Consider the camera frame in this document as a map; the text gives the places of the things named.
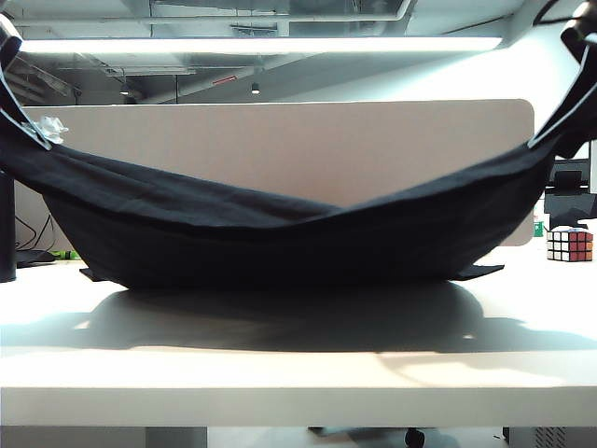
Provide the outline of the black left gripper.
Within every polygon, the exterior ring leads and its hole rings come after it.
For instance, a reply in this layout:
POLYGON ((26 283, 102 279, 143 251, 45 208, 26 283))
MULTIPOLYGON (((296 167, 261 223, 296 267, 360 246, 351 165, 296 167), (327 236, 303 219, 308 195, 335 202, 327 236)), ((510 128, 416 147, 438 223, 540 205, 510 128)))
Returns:
MULTIPOLYGON (((13 23, 1 15, 1 69, 7 70, 20 52, 22 37, 13 23)), ((1 112, 17 129, 32 138, 45 150, 51 150, 51 143, 39 127, 24 113, 20 103, 1 75, 1 112)))

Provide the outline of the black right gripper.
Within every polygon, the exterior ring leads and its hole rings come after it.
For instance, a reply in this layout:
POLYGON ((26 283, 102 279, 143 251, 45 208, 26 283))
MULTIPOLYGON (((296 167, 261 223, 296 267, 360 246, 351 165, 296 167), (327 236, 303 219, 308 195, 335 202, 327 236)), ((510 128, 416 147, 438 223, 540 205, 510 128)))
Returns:
POLYGON ((583 2, 576 8, 562 29, 562 42, 580 67, 560 105, 528 141, 528 148, 538 148, 551 139, 556 156, 574 157, 596 136, 596 68, 582 60, 585 47, 596 46, 595 2, 583 2))

